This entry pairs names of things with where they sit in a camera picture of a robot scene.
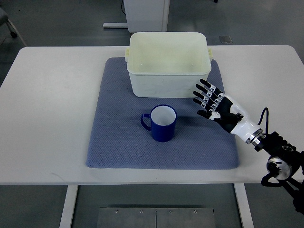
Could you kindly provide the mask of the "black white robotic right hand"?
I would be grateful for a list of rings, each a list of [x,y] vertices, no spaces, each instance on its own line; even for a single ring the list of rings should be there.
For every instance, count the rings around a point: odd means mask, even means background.
[[[217,122],[226,132],[235,134],[247,144],[257,146],[265,138],[259,125],[251,121],[249,114],[234,99],[204,79],[196,84],[199,91],[193,101],[202,109],[197,114]]]

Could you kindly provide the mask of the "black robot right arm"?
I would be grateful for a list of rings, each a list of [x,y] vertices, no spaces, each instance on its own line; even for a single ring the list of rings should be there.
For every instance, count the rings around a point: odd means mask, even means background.
[[[266,116],[266,132],[258,130],[251,143],[256,151],[264,150],[270,157],[266,164],[268,174],[261,180],[265,187],[283,187],[293,198],[293,205],[297,212],[304,213],[304,183],[298,182],[293,175],[304,168],[304,153],[298,152],[277,132],[269,133],[269,109],[265,107],[258,124]]]

